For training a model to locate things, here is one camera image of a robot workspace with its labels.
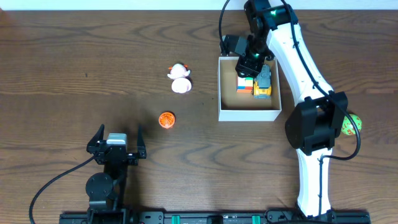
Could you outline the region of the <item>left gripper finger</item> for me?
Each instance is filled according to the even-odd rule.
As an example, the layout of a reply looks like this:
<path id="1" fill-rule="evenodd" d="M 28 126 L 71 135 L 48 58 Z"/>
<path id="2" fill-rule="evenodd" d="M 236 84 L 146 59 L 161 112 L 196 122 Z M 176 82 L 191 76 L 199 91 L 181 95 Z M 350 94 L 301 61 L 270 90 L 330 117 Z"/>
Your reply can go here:
<path id="1" fill-rule="evenodd" d="M 103 140 L 103 136 L 104 136 L 104 124 L 101 124 L 96 134 L 88 142 L 86 151 L 89 152 L 90 154 L 97 153 L 100 149 L 100 142 Z"/>
<path id="2" fill-rule="evenodd" d="M 145 159 L 147 157 L 146 145 L 144 143 L 141 126 L 139 126 L 137 132 L 137 153 L 140 159 Z"/>

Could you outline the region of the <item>multicolour puzzle cube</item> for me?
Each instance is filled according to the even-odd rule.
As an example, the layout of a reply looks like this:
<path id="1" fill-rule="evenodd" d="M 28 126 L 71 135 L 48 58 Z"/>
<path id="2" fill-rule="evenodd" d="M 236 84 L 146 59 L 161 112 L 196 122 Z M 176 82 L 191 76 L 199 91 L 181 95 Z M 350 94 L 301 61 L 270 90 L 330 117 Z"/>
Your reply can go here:
<path id="1" fill-rule="evenodd" d="M 251 77 L 241 78 L 236 77 L 236 92 L 237 93 L 252 93 L 254 86 L 254 79 Z"/>

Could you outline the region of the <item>yellow grey toy truck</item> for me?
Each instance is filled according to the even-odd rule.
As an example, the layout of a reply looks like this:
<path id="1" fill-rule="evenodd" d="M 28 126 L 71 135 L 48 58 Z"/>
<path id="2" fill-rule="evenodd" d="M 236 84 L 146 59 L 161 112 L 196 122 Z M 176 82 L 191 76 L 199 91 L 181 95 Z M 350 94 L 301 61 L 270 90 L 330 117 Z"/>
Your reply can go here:
<path id="1" fill-rule="evenodd" d="M 272 93 L 271 70 L 268 65 L 263 65 L 261 72 L 254 79 L 252 94 L 256 99 L 270 99 Z"/>

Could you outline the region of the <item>orange round toy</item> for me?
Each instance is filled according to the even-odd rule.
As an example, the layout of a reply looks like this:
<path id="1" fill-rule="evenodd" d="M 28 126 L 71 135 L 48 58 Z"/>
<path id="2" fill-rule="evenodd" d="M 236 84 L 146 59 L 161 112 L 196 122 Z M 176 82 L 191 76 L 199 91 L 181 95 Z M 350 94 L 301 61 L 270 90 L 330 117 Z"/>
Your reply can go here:
<path id="1" fill-rule="evenodd" d="M 170 129 L 175 124 L 175 115 L 171 112 L 164 112 L 159 116 L 158 122 L 163 128 Z"/>

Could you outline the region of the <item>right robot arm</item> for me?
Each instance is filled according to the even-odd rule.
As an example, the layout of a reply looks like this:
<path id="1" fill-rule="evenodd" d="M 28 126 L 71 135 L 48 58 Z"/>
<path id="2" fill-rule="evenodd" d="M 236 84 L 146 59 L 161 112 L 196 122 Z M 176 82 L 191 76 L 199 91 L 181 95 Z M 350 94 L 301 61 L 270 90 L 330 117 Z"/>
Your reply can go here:
<path id="1" fill-rule="evenodd" d="M 227 38 L 220 44 L 239 55 L 236 71 L 240 77 L 257 78 L 265 61 L 279 62 L 295 103 L 285 133 L 298 155 L 297 205 L 304 216 L 319 218 L 331 209 L 328 163 L 347 114 L 348 99 L 345 93 L 335 92 L 319 72 L 289 4 L 272 7 L 269 1 L 247 1 L 244 11 L 251 35 L 236 47 Z"/>

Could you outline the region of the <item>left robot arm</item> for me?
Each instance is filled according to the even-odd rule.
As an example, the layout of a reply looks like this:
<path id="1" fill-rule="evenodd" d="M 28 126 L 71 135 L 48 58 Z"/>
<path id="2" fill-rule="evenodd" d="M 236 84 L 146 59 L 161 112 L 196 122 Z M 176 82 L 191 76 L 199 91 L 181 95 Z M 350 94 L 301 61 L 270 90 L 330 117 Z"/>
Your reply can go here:
<path id="1" fill-rule="evenodd" d="M 104 125 L 88 142 L 86 150 L 97 164 L 103 165 L 102 172 L 92 175 L 86 183 L 89 196 L 88 224 L 137 223 L 136 214 L 124 206 L 124 192 L 129 166 L 138 165 L 139 159 L 147 157 L 142 130 L 137 132 L 137 151 L 127 151 L 127 135 L 111 133 L 104 139 Z"/>

